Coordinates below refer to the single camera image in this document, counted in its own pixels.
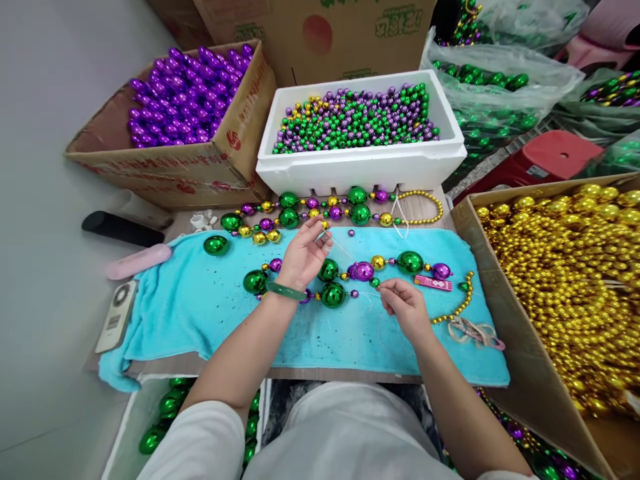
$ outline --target white device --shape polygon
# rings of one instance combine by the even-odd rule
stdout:
[[[137,280],[123,283],[116,288],[109,305],[105,324],[102,327],[102,332],[100,332],[100,338],[98,338],[98,344],[95,346],[96,353],[112,350],[120,344],[129,322],[137,290]]]

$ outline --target plastic bag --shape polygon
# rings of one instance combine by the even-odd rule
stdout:
[[[434,69],[433,62],[438,60],[443,64],[470,64],[493,73],[529,76],[526,86],[511,92],[495,85],[461,83],[444,71],[437,72],[467,147],[467,158],[443,183],[445,191],[456,186],[484,158],[538,125],[554,104],[585,77],[580,70],[523,47],[440,47],[433,41],[434,36],[435,30],[431,29],[421,69]]]
[[[521,45],[555,55],[580,30],[589,7],[582,0],[484,1],[478,21],[496,45]]]
[[[609,146],[589,161],[576,178],[602,177],[640,171],[640,130]]]
[[[560,101],[551,114],[554,122],[596,145],[606,147],[640,129],[640,107],[614,107],[580,101],[594,85],[617,78],[623,72],[599,69]]]

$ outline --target cardboard box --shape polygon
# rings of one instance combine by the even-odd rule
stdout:
[[[213,45],[193,0],[147,0],[182,50]]]
[[[168,209],[233,207],[269,197],[269,188],[255,173],[257,153],[275,92],[273,70],[262,43],[220,127],[209,143],[132,148],[127,130],[132,100],[127,82],[94,115],[67,147],[65,156],[104,180]],[[226,54],[240,43],[212,47]],[[197,56],[197,50],[186,52]],[[138,78],[146,80],[152,66]]]
[[[194,0],[216,43],[258,38],[279,87],[418,70],[436,0]]]
[[[487,389],[492,400],[598,475],[608,479],[637,479],[640,478],[640,424],[624,417],[581,418],[475,214],[477,206],[508,202],[520,195],[552,197],[584,183],[613,185],[628,191],[640,189],[640,174],[478,193],[460,202],[451,216],[458,234],[476,258],[493,322],[500,340],[507,345],[505,357],[511,383],[506,389]]]

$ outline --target blue towel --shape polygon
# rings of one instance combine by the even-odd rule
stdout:
[[[454,285],[452,292],[418,287],[432,317],[451,314],[464,300],[464,292],[456,287],[458,282],[464,281],[468,271],[477,273],[469,246],[452,231],[412,229],[408,238],[402,239],[393,229],[358,228],[354,237],[347,235],[348,230],[335,227],[332,232],[357,261],[369,261],[374,255],[398,257],[405,250],[414,250],[427,263],[450,266],[454,272],[449,278]],[[282,258],[295,231],[283,230],[279,245],[264,246],[252,245],[250,239],[231,238],[226,232],[214,234],[229,238],[231,248],[225,256],[212,257],[204,252],[203,242],[212,232],[188,235],[169,244],[173,256],[168,261],[136,276],[138,294],[122,345],[103,354],[100,360],[100,377],[114,388],[129,392],[139,388],[136,380],[123,375],[131,360],[154,360],[192,351],[208,359],[256,306],[256,299],[242,288],[245,274],[274,257]],[[351,264],[338,247],[333,248],[329,257],[341,271]],[[391,265],[376,272],[376,276],[381,281],[392,277],[413,281]],[[347,291],[376,293],[368,283],[337,281]],[[315,279],[309,288],[316,292],[322,285]],[[463,316],[473,323],[493,325],[477,275],[473,277],[473,286],[473,298]],[[502,352],[478,348],[475,342],[456,343],[449,336],[446,323],[433,328],[470,383],[493,387],[509,384]],[[380,298],[366,295],[348,297],[338,309],[328,309],[315,300],[301,305],[273,366],[419,375],[411,344],[395,318],[386,314]]]

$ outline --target styrofoam box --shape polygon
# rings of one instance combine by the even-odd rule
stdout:
[[[115,438],[111,454],[107,460],[102,480],[135,480],[147,464],[150,455],[142,455],[138,450],[140,439],[158,418],[158,404],[169,391],[169,379],[176,375],[141,374],[138,381],[142,388],[131,394],[122,416],[120,428]],[[260,410],[256,453],[261,448],[262,434],[267,424],[271,380],[265,379],[260,385]]]
[[[308,101],[309,96],[323,97],[338,88],[352,91],[386,92],[400,88],[405,82],[424,83],[429,94],[429,119],[440,128],[439,141],[381,145],[340,150],[320,150],[300,153],[273,154],[273,144],[287,107]],[[464,136],[436,74],[419,70],[301,87],[278,89],[275,92],[267,126],[262,136],[256,172],[278,195],[292,191],[300,197],[345,195],[354,186],[372,191],[433,190],[460,165],[467,156]]]

